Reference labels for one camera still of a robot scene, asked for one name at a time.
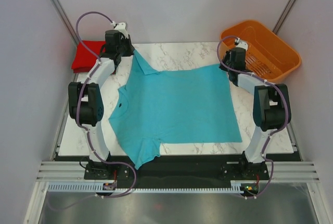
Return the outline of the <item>turquoise t shirt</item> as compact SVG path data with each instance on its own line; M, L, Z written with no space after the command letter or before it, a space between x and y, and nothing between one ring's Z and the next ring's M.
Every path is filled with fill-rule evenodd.
M160 146L241 142L229 80L218 65L157 71L135 52L109 122L135 168L160 156Z

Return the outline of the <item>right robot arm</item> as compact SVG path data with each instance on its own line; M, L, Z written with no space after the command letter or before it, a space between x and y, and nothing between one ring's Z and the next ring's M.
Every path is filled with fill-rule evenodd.
M246 50L227 50L219 68L228 73L229 80L253 95L252 117L255 130L245 150L247 161L238 166L239 175L250 179L257 173L255 164L265 161L266 149L272 135L283 130L291 121L288 87L274 84L246 69Z

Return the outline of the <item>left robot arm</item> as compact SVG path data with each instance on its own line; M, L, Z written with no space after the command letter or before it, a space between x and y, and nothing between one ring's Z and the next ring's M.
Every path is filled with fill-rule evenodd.
M85 81L68 85L70 117L86 135L89 161L98 163L96 173L103 179L112 177L114 166L107 161L110 152L101 127L104 104L100 89L107 78L115 73L122 57L133 54L134 47L126 24L117 23L114 29L105 32L105 44Z

